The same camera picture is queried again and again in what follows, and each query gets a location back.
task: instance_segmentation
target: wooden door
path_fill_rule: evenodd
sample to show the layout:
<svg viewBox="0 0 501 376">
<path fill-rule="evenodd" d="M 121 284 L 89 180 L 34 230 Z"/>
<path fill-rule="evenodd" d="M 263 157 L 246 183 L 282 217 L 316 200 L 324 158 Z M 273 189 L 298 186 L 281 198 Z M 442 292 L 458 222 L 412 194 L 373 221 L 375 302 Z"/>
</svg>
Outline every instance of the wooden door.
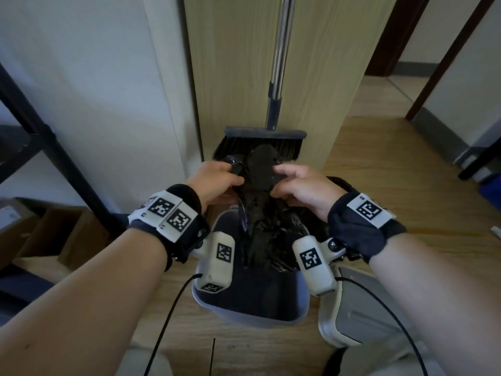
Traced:
<svg viewBox="0 0 501 376">
<path fill-rule="evenodd" d="M 263 127 L 280 0 L 184 0 L 200 132 L 210 159 L 227 125 Z M 308 133 L 322 168 L 395 0 L 297 0 L 279 129 Z"/>
</svg>

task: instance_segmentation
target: broom handle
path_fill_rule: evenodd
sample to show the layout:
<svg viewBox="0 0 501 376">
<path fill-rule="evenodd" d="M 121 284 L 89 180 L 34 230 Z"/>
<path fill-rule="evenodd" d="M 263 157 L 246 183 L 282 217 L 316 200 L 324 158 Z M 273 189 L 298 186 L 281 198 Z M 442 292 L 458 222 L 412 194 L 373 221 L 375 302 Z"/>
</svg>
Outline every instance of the broom handle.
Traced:
<svg viewBox="0 0 501 376">
<path fill-rule="evenodd" d="M 266 129 L 277 128 L 280 106 L 282 103 L 282 83 L 284 80 L 285 62 L 291 39 L 292 18 L 296 0 L 281 0 L 275 52 L 273 54 L 272 78 L 268 88 L 268 110 L 266 112 Z"/>
</svg>

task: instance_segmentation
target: wire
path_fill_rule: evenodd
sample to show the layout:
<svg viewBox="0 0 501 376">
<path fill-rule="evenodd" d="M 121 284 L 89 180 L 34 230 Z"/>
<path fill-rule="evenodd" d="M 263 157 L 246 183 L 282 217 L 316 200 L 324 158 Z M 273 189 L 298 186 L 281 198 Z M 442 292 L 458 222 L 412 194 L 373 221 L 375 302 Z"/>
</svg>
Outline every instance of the wire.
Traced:
<svg viewBox="0 0 501 376">
<path fill-rule="evenodd" d="M 357 281 L 353 281 L 352 279 L 346 278 L 346 277 L 335 277 L 335 280 L 336 281 L 346 281 L 346 282 L 350 282 L 354 285 L 357 285 L 359 288 L 362 288 L 367 293 L 369 293 L 369 295 L 371 297 L 373 297 L 376 301 L 378 301 L 381 304 L 381 306 L 384 307 L 384 309 L 391 315 L 391 317 L 395 320 L 395 322 L 397 322 L 397 324 L 400 326 L 400 329 L 402 330 L 404 335 L 407 337 L 407 340 L 409 341 L 412 349 L 414 350 L 414 353 L 416 354 L 417 360 L 419 361 L 419 365 L 421 366 L 421 370 L 423 371 L 423 375 L 428 376 L 428 371 L 426 370 L 426 367 L 424 366 L 423 358 L 421 357 L 421 354 L 419 353 L 419 350 L 417 349 L 416 344 L 414 343 L 414 341 L 410 337 L 409 332 L 405 329 L 402 322 L 400 322 L 400 320 L 397 318 L 397 316 L 393 313 L 393 311 L 391 311 L 390 308 L 388 306 L 386 306 L 385 303 L 383 301 L 381 301 L 377 295 L 375 295 L 372 291 L 370 291 L 364 285 L 358 283 Z"/>
<path fill-rule="evenodd" d="M 170 308 L 169 315 L 167 316 L 167 319 L 165 320 L 165 323 L 163 324 L 162 331 L 160 331 L 160 335 L 158 336 L 157 342 L 155 344 L 155 348 L 153 349 L 153 352 L 151 353 L 150 361 L 148 361 L 148 365 L 146 366 L 146 370 L 144 371 L 144 376 L 147 376 L 148 373 L 150 373 L 150 368 L 151 368 L 151 365 L 153 364 L 153 359 L 155 358 L 155 355 L 156 355 L 156 353 L 158 351 L 158 347 L 160 346 L 160 341 L 163 338 L 163 334 L 165 333 L 165 329 L 167 328 L 167 324 L 169 324 L 170 317 L 172 316 L 172 312 L 174 311 L 174 308 L 176 307 L 176 304 L 179 301 L 179 298 L 181 297 L 181 294 L 183 294 L 183 291 L 186 289 L 186 286 L 188 286 L 188 284 L 192 280 L 194 280 L 195 278 L 200 278 L 200 277 L 202 277 L 201 273 L 194 274 L 193 276 L 191 276 L 189 278 L 188 281 L 186 281 L 184 283 L 183 287 L 179 291 L 176 299 L 174 300 L 174 303 L 172 304 L 172 307 Z"/>
</svg>

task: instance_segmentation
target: person's right hand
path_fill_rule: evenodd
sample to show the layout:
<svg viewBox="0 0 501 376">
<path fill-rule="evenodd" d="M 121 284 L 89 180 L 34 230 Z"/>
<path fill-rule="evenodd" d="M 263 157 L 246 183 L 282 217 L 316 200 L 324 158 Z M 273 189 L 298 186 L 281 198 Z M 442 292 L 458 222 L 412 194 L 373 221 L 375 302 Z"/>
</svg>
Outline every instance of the person's right hand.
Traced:
<svg viewBox="0 0 501 376">
<path fill-rule="evenodd" d="M 284 199 L 289 206 L 307 207 L 325 222 L 332 205 L 346 194 L 345 190 L 312 167 L 284 163 L 274 166 L 274 170 L 277 174 L 287 175 L 287 178 L 275 185 L 270 196 Z"/>
</svg>

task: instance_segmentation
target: dark brown door frame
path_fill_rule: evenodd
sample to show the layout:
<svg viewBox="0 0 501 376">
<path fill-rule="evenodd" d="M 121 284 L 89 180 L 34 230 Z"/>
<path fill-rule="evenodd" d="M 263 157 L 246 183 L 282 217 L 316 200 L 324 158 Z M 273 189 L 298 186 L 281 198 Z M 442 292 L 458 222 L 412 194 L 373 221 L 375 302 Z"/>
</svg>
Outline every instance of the dark brown door frame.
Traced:
<svg viewBox="0 0 501 376">
<path fill-rule="evenodd" d="M 442 78 L 443 74 L 445 74 L 449 66 L 454 62 L 457 54 L 459 54 L 460 50 L 470 38 L 476 27 L 479 25 L 480 21 L 482 21 L 482 18 L 484 18 L 485 14 L 494 1 L 495 0 L 480 0 L 472 15 L 468 18 L 467 23 L 464 24 L 463 29 L 461 29 L 460 33 L 450 46 L 449 50 L 447 51 L 441 62 L 438 64 L 435 72 L 431 75 L 430 79 L 424 86 L 414 104 L 412 104 L 412 107 L 405 116 L 405 119 L 407 121 L 412 121 L 414 117 L 416 117 L 416 114 L 419 112 L 421 107 L 423 107 L 426 99 L 428 99 L 431 92 Z"/>
<path fill-rule="evenodd" d="M 365 75 L 390 76 L 429 0 L 397 0 Z"/>
</svg>

